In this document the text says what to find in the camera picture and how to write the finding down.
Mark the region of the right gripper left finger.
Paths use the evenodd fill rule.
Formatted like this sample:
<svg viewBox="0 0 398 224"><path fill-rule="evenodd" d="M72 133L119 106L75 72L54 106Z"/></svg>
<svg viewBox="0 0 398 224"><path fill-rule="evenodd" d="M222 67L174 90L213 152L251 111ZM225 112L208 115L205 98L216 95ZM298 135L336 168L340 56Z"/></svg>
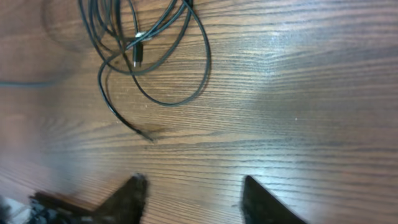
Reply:
<svg viewBox="0 0 398 224"><path fill-rule="evenodd" d="M144 216L149 181L134 174L90 215L80 218L89 224L140 224Z"/></svg>

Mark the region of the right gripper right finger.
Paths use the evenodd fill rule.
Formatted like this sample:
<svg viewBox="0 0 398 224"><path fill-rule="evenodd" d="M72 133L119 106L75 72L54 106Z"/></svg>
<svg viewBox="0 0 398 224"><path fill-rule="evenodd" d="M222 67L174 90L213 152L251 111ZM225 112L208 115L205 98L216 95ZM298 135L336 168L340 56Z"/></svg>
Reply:
<svg viewBox="0 0 398 224"><path fill-rule="evenodd" d="M306 224L250 175L244 178L241 195L245 224Z"/></svg>

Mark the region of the black USB cable thin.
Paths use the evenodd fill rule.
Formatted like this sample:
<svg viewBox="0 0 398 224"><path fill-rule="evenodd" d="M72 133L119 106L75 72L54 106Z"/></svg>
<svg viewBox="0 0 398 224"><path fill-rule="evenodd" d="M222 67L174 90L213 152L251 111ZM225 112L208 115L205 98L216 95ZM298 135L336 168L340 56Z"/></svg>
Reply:
<svg viewBox="0 0 398 224"><path fill-rule="evenodd" d="M157 68L155 68L155 69L153 69L153 70L151 70L151 71L149 71L149 72L147 72L145 74L142 74L142 75L134 77L132 75L126 75L126 74L119 73L117 71L112 70L108 66L106 66L103 63L103 60L101 59L101 65L99 66L98 73L96 75L96 81L97 81L97 84L98 84L100 95L101 95L105 105L110 110L110 112L112 112L112 114L116 117L116 119L120 123L122 123L125 127L127 127L128 129L130 129L131 131L135 132L137 135L140 135L142 138L144 138L144 139L146 139L148 141L152 141L153 140L153 138L150 135L150 133L148 133L146 131L143 131L140 128L138 128L137 126L135 126L134 124L130 123L121 113L119 113L117 108L113 105L113 102L111 101L111 98L110 98L110 95L109 95L109 92L108 92L108 79L109 79L110 74L113 73L113 72L117 73L118 75L124 75L126 77L129 77L132 80L133 84L136 86L137 90L143 95L143 97L145 97L146 99L148 99L149 101L151 101L154 104L157 104L157 105L163 106L163 107L168 107L168 108L174 108L174 107L180 107L180 106L183 106L183 105L187 105L187 104L191 103L193 100L195 100L197 97L199 97L202 94L204 88L206 87L206 85L208 83L208 77L209 77L210 72L211 72L211 63L212 63L211 45L210 45L209 40L208 40L208 35L206 33L205 26L201 23L201 20L200 20L198 14L195 12L194 1L193 0L182 0L182 1L192 1L193 2L192 8L193 8L193 12L195 13L195 17L192 17L190 19L190 22L188 24L188 28L185 31L185 35L186 35L187 31L190 28L194 28L195 27L195 28L197 28L199 30L201 41L202 41L202 45L203 45L203 49L201 50L201 54L204 57L203 60L193 59L192 63L194 64L194 66L193 66L193 68L189 68L189 66L188 66L188 64L190 63L189 59L184 60L182 58L176 58L175 55L178 53L180 44L182 43L182 40L185 37L185 35L184 35L182 37L180 43L178 44L178 46L171 53L171 55L169 55L169 57L165 61L163 61L163 63L159 67L157 67ZM176 5L175 9L172 11L173 13L177 12L177 9L181 5L182 1L176 1L177 5ZM123 4L123 2L121 1L121 21L122 21L122 15L123 15L122 4ZM176 35L176 38L174 40L174 42L175 42L177 40L177 38L178 38L178 35L180 34L180 31L181 31L183 25L184 25L186 14L187 14L186 12L183 12L183 14L171 26L166 28L163 32L161 32L157 36L145 41L144 44L146 42L154 40L156 37L160 36L166 30L174 28L176 26L176 23L180 22L181 23L181 27L180 27L180 30L179 30L178 34ZM139 28L142 31L147 31L154 24L152 24L146 30L142 30L140 25L139 25ZM132 28L133 28L132 32L127 32L125 30L123 21L122 21L122 28L123 28L123 31L124 31L126 36L133 36L134 35L133 21L132 21ZM143 71L144 69L149 68L152 65L154 65L161 58L161 56L157 60L153 61L151 64L146 65L145 67L141 68L140 66L137 66L137 67L134 67L133 70L135 72ZM181 77L184 72L187 72L189 75L193 75L194 76L194 83L186 91L186 97L183 97L183 98L180 99L180 101L176 101L176 102L167 102L165 100L160 100L158 97L155 97L153 94L149 93L148 90L144 87L143 82L139 80L140 77L143 77L145 75L152 74L152 75L159 76L160 73L163 72L163 71L165 71L167 73L167 75L170 75L172 73L172 71L176 71L178 77Z"/></svg>

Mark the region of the black USB cable thick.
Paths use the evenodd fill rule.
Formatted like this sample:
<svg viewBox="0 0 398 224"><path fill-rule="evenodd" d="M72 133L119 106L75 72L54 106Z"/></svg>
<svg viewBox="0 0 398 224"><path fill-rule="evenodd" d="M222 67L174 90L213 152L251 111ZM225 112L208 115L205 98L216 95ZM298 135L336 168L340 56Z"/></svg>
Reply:
<svg viewBox="0 0 398 224"><path fill-rule="evenodd" d="M94 49L103 63L114 71L134 77L145 74L165 61L180 43L193 12L192 1L182 1L177 12L173 13L177 2L171 1L158 21L147 31L139 28L138 16L134 3L127 2L132 15L134 35L126 36L121 21L121 1L83 1L78 2L81 19ZM186 12L185 22L173 46L151 67L135 72L134 67L140 66L144 56L144 42L157 36L171 26Z"/></svg>

